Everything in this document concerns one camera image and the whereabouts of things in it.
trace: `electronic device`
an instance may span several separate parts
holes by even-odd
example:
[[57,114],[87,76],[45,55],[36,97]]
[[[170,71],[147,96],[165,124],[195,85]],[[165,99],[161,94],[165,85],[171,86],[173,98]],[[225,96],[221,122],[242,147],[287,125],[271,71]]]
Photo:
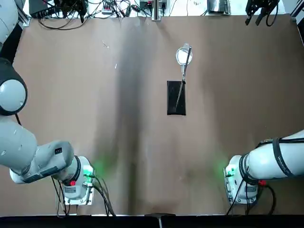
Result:
[[113,10],[110,4],[104,2],[103,9],[101,10],[102,14],[112,14]]
[[231,14],[229,0],[207,0],[207,10],[209,14]]
[[[151,0],[140,0],[139,6],[141,9],[144,9],[148,4],[152,4],[153,1]],[[167,8],[167,0],[159,0],[158,8],[162,9],[163,3],[165,4],[165,9]]]
[[59,12],[53,0],[28,0],[28,3],[29,14],[33,18],[43,18]]

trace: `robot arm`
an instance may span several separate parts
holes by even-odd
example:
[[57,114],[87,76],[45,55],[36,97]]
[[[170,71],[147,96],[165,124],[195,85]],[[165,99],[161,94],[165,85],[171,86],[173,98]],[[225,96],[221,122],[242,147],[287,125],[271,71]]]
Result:
[[246,204],[247,197],[253,203],[259,180],[303,175],[303,151],[304,130],[285,138],[264,140],[250,153],[233,156],[224,169],[230,203],[237,199],[236,203]]
[[53,141],[37,146],[33,133],[12,121],[26,103],[27,87],[6,59],[0,58],[0,165],[10,168],[15,183],[31,183],[53,176],[64,184],[66,198],[81,200],[91,190],[84,174],[94,175],[85,157],[74,155],[69,142]]

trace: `black cable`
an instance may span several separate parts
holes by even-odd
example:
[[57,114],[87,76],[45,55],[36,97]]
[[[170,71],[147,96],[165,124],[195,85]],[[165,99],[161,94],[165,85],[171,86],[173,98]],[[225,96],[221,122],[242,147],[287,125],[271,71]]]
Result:
[[106,195],[106,200],[108,202],[108,206],[109,206],[109,211],[111,213],[114,213],[114,210],[113,210],[113,207],[112,207],[112,204],[111,204],[111,201],[110,201],[110,196],[109,196],[109,189],[104,181],[104,179],[102,179],[103,183],[104,183],[104,186],[105,186],[105,189],[103,188],[101,182],[99,181],[99,179],[97,177],[94,177],[97,181],[98,181],[98,184],[100,185],[100,188],[101,188],[101,191],[102,193],[105,192],[105,195]]
[[270,187],[269,185],[265,185],[264,188],[268,188],[271,191],[271,194],[272,194],[272,205],[271,205],[271,209],[268,213],[268,215],[272,215],[275,208],[276,208],[276,194],[275,194],[274,189],[272,187]]
[[80,26],[77,26],[77,27],[73,27],[73,28],[64,28],[66,25],[68,25],[68,24],[72,21],[73,18],[71,18],[71,19],[68,21],[68,23],[66,23],[65,25],[60,26],[60,27],[57,27],[57,28],[56,28],[56,27],[47,26],[47,25],[43,24],[43,23],[41,22],[41,18],[38,19],[38,22],[39,22],[39,24],[41,24],[43,27],[46,27],[47,29],[51,29],[51,30],[63,30],[63,31],[68,31],[68,30],[78,29],[78,28],[82,27],[82,26],[88,21],[88,19],[89,19],[91,16],[93,16],[93,15],[96,14],[96,11],[97,11],[98,7],[101,5],[101,3],[103,3],[103,1],[101,1],[101,2],[98,4],[98,6],[95,8],[95,10],[92,12],[92,14],[88,14],[88,16],[86,17],[86,20],[85,20]]
[[[108,204],[108,201],[106,200],[105,195],[103,194],[103,192],[102,192],[98,187],[96,187],[95,185],[93,185],[93,188],[95,188],[95,189],[99,192],[99,194],[102,196],[102,198],[103,198],[103,200],[104,200],[104,203],[105,203],[106,206],[110,209],[110,206],[109,206],[109,204]],[[111,209],[110,209],[110,212],[111,212],[111,214],[112,214],[113,216],[116,216],[115,213],[114,213]]]
[[203,12],[203,13],[200,15],[200,17],[205,16],[205,15],[207,14],[207,11],[208,11],[208,10],[205,10],[205,12]]
[[187,16],[188,16],[188,1],[189,1],[189,0],[187,0],[187,7],[186,7],[186,10],[187,10]]
[[60,200],[60,195],[59,195],[59,193],[58,193],[58,190],[57,190],[56,184],[55,184],[55,182],[54,182],[54,178],[53,178],[53,177],[51,177],[51,179],[52,179],[52,181],[53,181],[53,185],[54,185],[54,188],[55,188],[55,190],[56,190],[56,194],[57,194],[58,199],[59,199],[59,201],[58,201],[58,202],[60,202],[60,203],[61,203],[61,200]]
[[16,117],[16,119],[17,119],[18,124],[19,124],[20,126],[22,126],[22,125],[21,125],[21,122],[20,122],[20,119],[19,119],[19,116],[18,116],[17,113],[15,114],[15,117]]
[[175,2],[173,3],[173,6],[172,6],[172,9],[171,9],[171,12],[169,13],[169,16],[172,14],[172,11],[173,11],[173,8],[174,8],[174,5],[176,3],[177,0],[175,0]]
[[231,211],[231,209],[232,209],[234,203],[236,202],[236,199],[237,199],[237,197],[238,197],[238,193],[239,193],[239,191],[240,191],[240,189],[241,189],[241,186],[242,186],[243,182],[244,182],[244,179],[242,179],[241,184],[239,185],[239,188],[237,189],[237,193],[236,193],[236,196],[235,196],[235,198],[234,198],[234,200],[233,200],[233,203],[230,205],[230,207],[229,207],[229,209],[228,209],[226,215],[229,214],[229,212]]
[[274,24],[274,22],[276,21],[276,17],[277,17],[278,11],[279,11],[279,3],[276,5],[275,17],[274,17],[274,19],[273,19],[273,21],[272,21],[271,24],[268,23],[269,15],[270,15],[271,12],[268,12],[268,14],[267,14],[267,17],[266,17],[266,25],[267,25],[268,27],[272,26],[272,25]]
[[58,184],[59,184],[59,187],[60,187],[60,190],[61,190],[61,193],[62,193],[63,205],[65,206],[65,211],[64,212],[65,212],[65,214],[67,216],[68,213],[67,213],[67,207],[66,207],[66,202],[65,202],[65,194],[64,194],[63,189],[61,187],[60,181],[58,181]]
[[245,211],[245,214],[246,215],[248,215],[249,213],[250,213],[250,210],[258,203],[258,201],[259,201],[259,199],[260,199],[260,197],[261,197],[261,195],[262,195],[262,193],[263,193],[263,189],[264,188],[262,188],[261,186],[257,186],[258,187],[258,189],[257,189],[257,194],[256,194],[256,200],[253,202],[253,203],[251,203],[250,205],[249,205],[249,208],[248,208],[248,210],[247,211]]
[[69,10],[66,10],[65,8],[56,6],[55,4],[54,4],[54,5],[50,4],[50,3],[48,2],[48,0],[41,0],[41,1],[43,1],[44,3],[46,3],[46,4],[49,5],[49,6],[52,6],[52,7],[54,7],[54,8],[60,9],[60,10],[65,10],[65,11],[70,11],[70,10],[72,10],[73,7],[74,7],[74,6],[77,4],[77,2],[78,2],[78,1],[76,0],[76,1],[74,2],[74,4],[71,5],[71,6],[69,7]]
[[245,211],[245,215],[248,215],[248,213],[249,213],[249,200],[248,200],[248,190],[247,190],[247,188],[248,188],[248,183],[246,182],[246,204],[247,204],[247,209]]

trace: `wire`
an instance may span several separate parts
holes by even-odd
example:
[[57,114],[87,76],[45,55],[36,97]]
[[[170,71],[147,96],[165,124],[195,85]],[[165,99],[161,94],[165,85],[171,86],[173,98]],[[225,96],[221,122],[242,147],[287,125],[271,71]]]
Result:
[[93,187],[94,187],[94,188],[99,192],[99,194],[102,196],[102,198],[104,199],[104,203],[106,204],[106,206],[107,206],[108,209],[110,210],[111,214],[112,214],[113,216],[116,216],[115,213],[113,212],[113,210],[110,208],[109,203],[108,203],[108,201],[106,200],[104,193],[103,193],[98,187],[96,187],[95,185],[93,185]]
[[19,116],[18,116],[17,113],[15,114],[15,117],[16,117],[16,119],[17,119],[18,124],[19,124],[20,126],[22,126],[22,124],[21,124],[21,122],[20,122],[20,119],[19,119]]
[[113,207],[112,207],[112,204],[111,204],[111,201],[110,201],[110,196],[109,196],[109,189],[104,181],[104,179],[102,178],[101,180],[103,181],[104,183],[104,186],[105,186],[105,189],[103,188],[102,184],[100,183],[99,179],[97,177],[94,177],[97,181],[98,181],[98,184],[100,185],[100,188],[101,188],[101,191],[102,192],[105,192],[105,195],[106,195],[106,200],[108,202],[108,205],[109,205],[109,211],[113,214],[114,213],[114,210],[113,210]]
[[60,181],[58,181],[58,184],[59,184],[60,190],[62,192],[63,205],[65,206],[65,214],[68,215],[68,213],[67,213],[67,207],[66,207],[66,202],[65,202],[65,194],[64,194],[63,189],[61,187]]
[[248,183],[246,182],[246,203],[247,203],[247,209],[245,211],[246,215],[248,215],[248,213],[249,213],[249,200],[248,200],[248,190],[247,190],[247,188],[248,188]]
[[175,0],[175,2],[173,3],[173,6],[172,6],[172,9],[171,9],[171,12],[169,13],[169,16],[172,14],[172,11],[173,11],[173,8],[174,8],[174,5],[176,3],[177,0]]
[[267,25],[268,27],[272,26],[272,25],[274,24],[274,22],[276,21],[276,17],[277,17],[278,11],[279,11],[279,4],[276,5],[275,17],[274,17],[274,19],[273,19],[273,21],[272,21],[271,24],[268,23],[269,15],[270,15],[271,12],[268,12],[267,17],[266,17],[266,25]]
[[55,182],[54,182],[54,178],[53,178],[53,177],[51,177],[51,179],[52,179],[52,181],[53,181],[53,185],[54,185],[54,188],[55,188],[55,190],[56,190],[56,194],[57,194],[58,199],[59,199],[59,201],[58,201],[58,202],[60,202],[60,203],[61,203],[61,200],[60,200],[60,195],[59,195],[59,193],[58,193],[58,190],[57,190],[56,184],[55,184]]
[[200,17],[205,16],[205,15],[207,14],[207,11],[208,11],[208,10],[205,10],[205,12],[203,12],[203,13],[200,15]]
[[189,0],[187,0],[187,7],[186,7],[186,10],[187,10],[187,16],[188,16],[188,1],[189,1]]
[[[56,184],[55,184],[55,181],[54,181],[54,178],[51,176],[51,179],[52,179],[52,182],[53,182],[53,185],[54,185],[54,188],[55,188],[55,191],[56,191],[56,194],[57,194],[57,196],[58,196],[58,204],[57,204],[57,217],[58,218],[62,218],[62,217],[60,217],[59,216],[59,205],[61,204],[61,199],[60,199],[60,193],[61,193],[61,191],[59,191],[59,193],[58,193],[58,190],[57,190],[57,187],[56,187]],[[68,213],[67,213],[67,209],[66,209],[66,205],[65,205],[65,209],[63,210],[64,211],[64,213],[65,213],[65,217],[68,215]]]
[[232,209],[234,203],[236,202],[236,199],[237,199],[237,197],[238,197],[238,193],[239,193],[239,191],[240,191],[240,189],[241,189],[241,186],[242,186],[243,182],[244,182],[244,179],[242,179],[241,184],[239,185],[239,187],[238,187],[238,189],[237,189],[237,193],[236,193],[236,196],[235,196],[235,198],[234,198],[234,200],[233,200],[233,203],[230,205],[230,207],[229,207],[229,209],[228,209],[226,215],[229,214],[229,212],[231,211],[231,209]]

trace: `cable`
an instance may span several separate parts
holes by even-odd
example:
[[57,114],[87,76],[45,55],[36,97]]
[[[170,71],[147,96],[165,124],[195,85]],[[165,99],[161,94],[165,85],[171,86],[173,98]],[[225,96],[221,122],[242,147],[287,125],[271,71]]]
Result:
[[230,205],[230,208],[228,209],[226,215],[229,214],[229,212],[231,211],[231,209],[232,209],[234,203],[236,202],[236,199],[237,199],[237,197],[238,197],[238,193],[239,193],[239,191],[240,191],[240,189],[241,189],[241,186],[242,186],[243,182],[244,182],[244,179],[242,179],[241,184],[239,185],[239,187],[238,187],[238,189],[237,189],[237,193],[236,193],[236,196],[235,196],[235,198],[234,198],[234,200],[233,200],[233,203]]
[[67,30],[77,29],[77,28],[80,28],[81,26],[83,26],[83,25],[88,21],[88,19],[89,19],[92,15],[96,14],[95,11],[97,11],[98,7],[100,6],[100,4],[101,4],[102,2],[103,2],[103,1],[101,1],[101,2],[98,4],[98,6],[95,8],[95,10],[92,12],[92,14],[88,14],[88,16],[86,17],[86,20],[85,20],[80,26],[77,26],[77,27],[73,27],[73,28],[64,28],[65,26],[67,26],[67,25],[72,21],[75,12],[73,13],[72,18],[71,18],[65,25],[60,26],[60,27],[57,27],[57,28],[56,28],[56,27],[47,26],[47,25],[43,24],[43,23],[41,22],[41,18],[38,18],[38,22],[39,22],[39,24],[41,24],[43,27],[45,27],[45,28],[47,28],[47,29],[50,29],[50,30],[64,30],[64,31],[67,31]]
[[105,192],[106,200],[107,200],[108,206],[109,206],[108,209],[109,209],[109,211],[111,212],[111,214],[113,214],[113,213],[114,213],[114,210],[113,210],[113,207],[112,207],[112,204],[111,204],[111,201],[110,201],[109,189],[108,189],[108,187],[107,187],[107,185],[106,185],[104,179],[102,178],[102,181],[103,181],[103,183],[104,183],[105,189],[103,188],[103,186],[102,186],[102,184],[100,183],[99,179],[98,179],[97,177],[94,177],[94,178],[98,181],[98,184],[100,185],[101,191],[102,191],[102,192]]
[[106,200],[104,193],[103,193],[98,187],[96,187],[95,185],[93,185],[93,188],[95,188],[95,189],[99,192],[99,194],[102,196],[102,198],[104,199],[104,203],[106,204],[106,206],[107,206],[108,209],[110,210],[111,214],[112,214],[113,216],[116,216],[115,213],[113,212],[113,210],[110,208],[109,203],[108,203],[108,201]]
[[248,183],[246,182],[246,203],[247,203],[247,209],[245,211],[245,215],[248,215],[248,213],[249,213],[249,200],[248,200],[248,190],[247,190],[247,188],[248,188]]
[[186,10],[187,10],[187,16],[188,16],[188,1],[189,1],[189,0],[187,0],[187,7],[186,7]]
[[66,202],[65,202],[65,194],[64,194],[63,189],[62,189],[62,187],[61,187],[60,181],[58,181],[58,184],[59,184],[60,190],[61,190],[61,192],[62,192],[63,205],[65,206],[65,214],[68,215],[68,213],[67,213],[67,207],[66,207]]
[[172,14],[172,11],[173,11],[173,8],[174,8],[174,5],[176,3],[177,0],[175,0],[175,2],[173,3],[173,6],[172,6],[172,9],[171,9],[171,12],[169,13],[169,16]]
[[271,24],[268,23],[269,15],[270,15],[271,12],[268,12],[267,17],[266,17],[266,25],[267,25],[268,27],[272,26],[272,25],[274,24],[274,22],[276,21],[276,17],[277,17],[278,11],[279,11],[279,4],[276,5],[275,17],[274,17],[274,19],[273,19],[273,21],[272,21]]
[[17,113],[15,114],[15,117],[16,117],[16,119],[17,119],[18,124],[19,124],[20,126],[22,126],[22,124],[21,124],[21,122],[20,122],[20,119],[19,119],[19,116],[18,116]]
[[205,12],[203,12],[203,13],[200,15],[200,17],[205,16],[205,15],[207,14],[207,11],[208,11],[208,10],[205,10]]

